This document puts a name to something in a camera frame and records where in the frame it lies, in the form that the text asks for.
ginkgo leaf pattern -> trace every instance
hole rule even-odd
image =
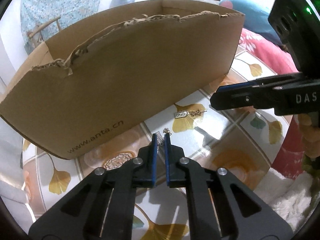
[[[24,140],[22,151],[26,151],[31,143],[28,140]]]
[[[262,119],[260,119],[257,115],[255,115],[254,119],[250,122],[251,126],[257,129],[263,129],[267,124]]]
[[[144,222],[141,221],[140,218],[133,216],[133,223],[132,223],[132,228],[143,228]]]
[[[279,121],[269,122],[266,120],[269,126],[269,143],[276,144],[280,142],[282,138],[282,124]]]
[[[196,110],[205,110],[204,106],[202,104],[191,104],[191,105],[187,105],[187,106],[179,106],[177,104],[174,104],[175,107],[177,108],[177,112],[180,111],[196,111]],[[172,125],[172,131],[175,133],[178,132],[183,132],[186,130],[192,130],[194,128],[194,121],[201,121],[203,119],[203,115],[205,113],[202,113],[201,116],[199,115],[195,115],[195,116],[191,116],[190,114],[188,114],[186,117],[183,118],[178,118],[178,119],[174,119],[173,121],[173,125]]]
[[[141,240],[181,240],[189,232],[189,227],[184,224],[156,224],[151,221],[141,207],[137,204],[135,206],[144,215],[149,224],[149,228]]]
[[[216,169],[224,167],[230,170],[251,189],[254,189],[260,181],[259,176],[257,176],[259,169],[254,160],[250,155],[240,150],[225,150],[214,158],[212,164]]]
[[[49,183],[49,191],[60,195],[61,193],[66,192],[71,181],[71,175],[67,171],[58,171],[54,166],[54,162],[50,154],[47,153],[47,155],[50,157],[53,166],[53,176]]]
[[[239,59],[239,58],[235,58],[235,59],[240,60],[240,61],[248,64],[248,66],[250,68],[251,75],[253,77],[259,77],[259,76],[262,75],[262,68],[261,68],[261,66],[259,64],[256,64],[256,63],[255,64],[249,64],[249,63],[245,62],[242,59]]]
[[[270,122],[262,114],[259,114],[265,121],[260,119],[255,113],[254,119],[250,122],[250,125],[256,129],[263,129],[266,123],[269,127],[269,143],[276,144],[280,142],[282,138],[282,124],[278,120]]]

blue pillow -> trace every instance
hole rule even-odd
[[[282,42],[268,22],[270,9],[263,7],[252,0],[221,0],[219,5],[231,8],[245,14],[244,28],[260,34],[266,40],[276,45]]]

text das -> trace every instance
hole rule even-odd
[[[317,93],[313,92],[312,94],[296,94],[297,104],[301,103],[310,103],[310,101],[317,101]]]

blue floral cloth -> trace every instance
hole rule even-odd
[[[62,29],[71,24],[97,13],[100,0],[21,0],[21,31],[26,43],[26,51],[30,53],[28,31],[37,25],[46,23],[55,17],[61,16],[59,24]],[[41,34],[44,40],[58,32],[56,23],[46,27]]]

cardboard box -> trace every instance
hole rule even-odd
[[[38,46],[0,103],[24,138],[78,157],[226,74],[244,15],[150,0],[83,19]]]

